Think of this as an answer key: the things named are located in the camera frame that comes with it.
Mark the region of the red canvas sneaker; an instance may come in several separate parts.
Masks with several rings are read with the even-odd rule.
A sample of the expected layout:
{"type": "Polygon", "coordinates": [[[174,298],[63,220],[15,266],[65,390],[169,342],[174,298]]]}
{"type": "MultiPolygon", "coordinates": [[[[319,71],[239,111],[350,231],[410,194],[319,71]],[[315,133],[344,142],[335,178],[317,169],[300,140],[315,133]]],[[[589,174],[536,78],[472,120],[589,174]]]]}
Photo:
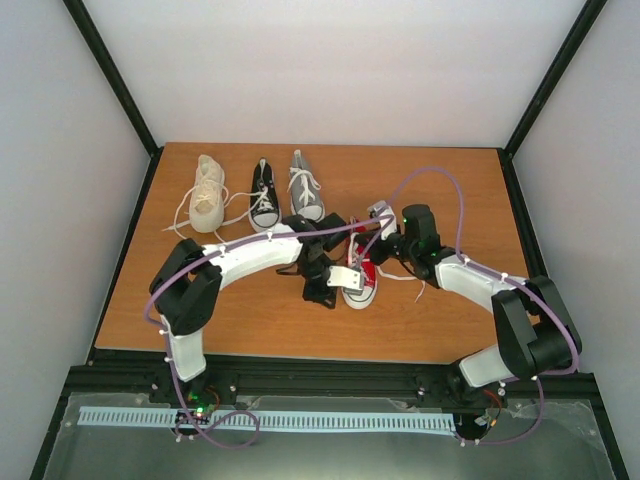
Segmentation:
{"type": "Polygon", "coordinates": [[[365,246],[356,240],[356,236],[364,232],[363,226],[353,227],[345,244],[345,266],[359,274],[360,289],[342,288],[341,292],[346,305],[354,310],[369,307],[378,289],[376,267],[372,263],[370,253],[365,253],[365,246]]]}

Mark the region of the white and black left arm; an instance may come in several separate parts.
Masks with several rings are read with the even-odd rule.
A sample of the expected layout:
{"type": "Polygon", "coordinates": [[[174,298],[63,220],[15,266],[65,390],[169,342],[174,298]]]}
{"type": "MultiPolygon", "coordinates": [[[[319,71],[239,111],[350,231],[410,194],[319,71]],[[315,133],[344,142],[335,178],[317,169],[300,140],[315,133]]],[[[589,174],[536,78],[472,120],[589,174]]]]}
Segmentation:
{"type": "Polygon", "coordinates": [[[213,317],[220,292],[232,283],[273,267],[304,279],[302,298],[333,309],[338,288],[330,283],[336,263],[328,253],[349,233],[336,213],[320,221],[292,215],[275,226],[230,243],[199,245],[180,241],[150,284],[144,314],[155,309],[167,346],[166,361],[176,375],[172,388],[186,402],[208,390],[203,373],[203,330],[213,317]]]}

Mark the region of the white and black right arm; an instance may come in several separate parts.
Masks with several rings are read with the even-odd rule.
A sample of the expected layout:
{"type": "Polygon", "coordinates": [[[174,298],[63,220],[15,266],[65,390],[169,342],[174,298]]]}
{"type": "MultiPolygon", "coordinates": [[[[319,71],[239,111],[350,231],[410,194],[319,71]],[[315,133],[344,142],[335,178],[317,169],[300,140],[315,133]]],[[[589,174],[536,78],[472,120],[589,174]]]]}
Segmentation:
{"type": "Polygon", "coordinates": [[[367,233],[374,264],[394,258],[416,279],[455,293],[492,314],[497,344],[458,361],[466,385],[479,388],[577,369],[581,340],[549,278],[500,273],[444,246],[435,216],[424,204],[404,208],[402,225],[396,223],[393,209],[384,201],[371,206],[369,215],[380,224],[367,233]]]}

